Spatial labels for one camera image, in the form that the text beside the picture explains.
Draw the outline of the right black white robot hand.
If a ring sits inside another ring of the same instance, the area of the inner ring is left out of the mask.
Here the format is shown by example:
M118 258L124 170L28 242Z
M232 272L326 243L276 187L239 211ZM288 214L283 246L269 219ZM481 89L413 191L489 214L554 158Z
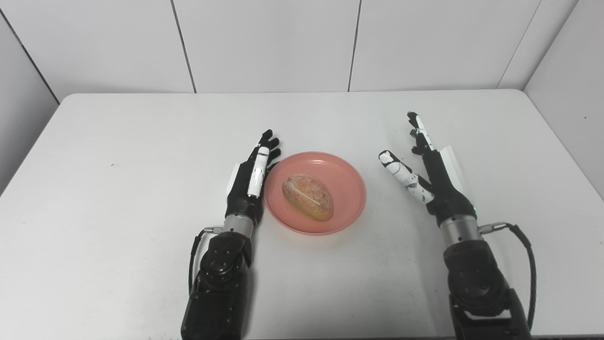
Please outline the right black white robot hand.
M402 186L423 203L438 224L457 216L476 218L476 209L462 187L462 176L455 153L450 146L438 150L433 145L427 129L416 112L407 113L415 140L411 152L421 157L428 178L412 170L388 149L379 154L382 166Z

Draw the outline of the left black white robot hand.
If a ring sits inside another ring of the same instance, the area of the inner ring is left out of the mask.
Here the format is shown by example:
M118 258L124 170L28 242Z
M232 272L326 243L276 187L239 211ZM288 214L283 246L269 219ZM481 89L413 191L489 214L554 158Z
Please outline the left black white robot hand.
M225 217L237 215L250 218L254 227L261 222L264 185L269 173L278 164L276 158L280 155L280 139L274 136L272 129L266 130L248 159L233 168Z

